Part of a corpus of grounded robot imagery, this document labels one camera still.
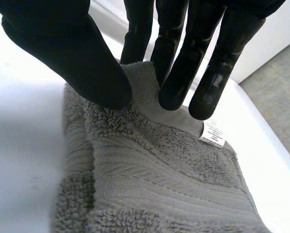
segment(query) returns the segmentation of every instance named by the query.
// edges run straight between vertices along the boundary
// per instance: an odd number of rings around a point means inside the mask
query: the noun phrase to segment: gray floor
[[[290,45],[240,86],[290,153]]]

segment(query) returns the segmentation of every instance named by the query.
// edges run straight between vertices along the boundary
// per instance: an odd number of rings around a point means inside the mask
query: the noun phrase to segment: black finger
[[[69,36],[22,34],[6,18],[3,28],[10,39],[63,77],[85,99],[111,109],[128,105],[130,84],[93,19]]]
[[[121,64],[141,62],[152,31],[154,0],[124,0],[129,31],[125,35]]]
[[[251,14],[226,10],[216,48],[189,105],[192,117],[206,120],[212,116],[240,54],[264,22]]]
[[[187,6],[188,0],[156,0],[160,29],[151,61],[160,86],[170,72],[181,38]]]
[[[183,104],[224,11],[219,4],[190,0],[185,40],[159,94],[164,109],[173,111]]]

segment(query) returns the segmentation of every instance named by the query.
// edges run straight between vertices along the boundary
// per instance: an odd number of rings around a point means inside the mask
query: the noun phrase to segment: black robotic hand
[[[209,65],[189,105],[192,117],[212,116],[245,45],[285,0],[156,0],[159,36],[151,61],[161,87],[160,105],[178,109],[192,84],[213,33],[222,18],[220,35]],[[142,61],[151,36],[154,0],[124,0],[129,20],[121,63]],[[171,65],[188,8],[186,36]]]
[[[88,15],[90,0],[0,0],[10,39],[81,96],[111,109],[128,105],[130,84]]]

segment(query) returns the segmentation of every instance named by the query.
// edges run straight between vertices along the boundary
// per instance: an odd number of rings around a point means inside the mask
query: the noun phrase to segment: gray towel
[[[237,155],[198,140],[187,108],[158,103],[151,63],[123,66],[133,91],[120,111],[64,93],[66,174],[53,233],[269,233]]]

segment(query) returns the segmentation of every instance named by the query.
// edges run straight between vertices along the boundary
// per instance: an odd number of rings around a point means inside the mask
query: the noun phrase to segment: white label
[[[224,139],[222,128],[216,120],[211,117],[210,119],[203,121],[203,126],[203,133],[199,139],[215,147],[223,147],[226,139]]]

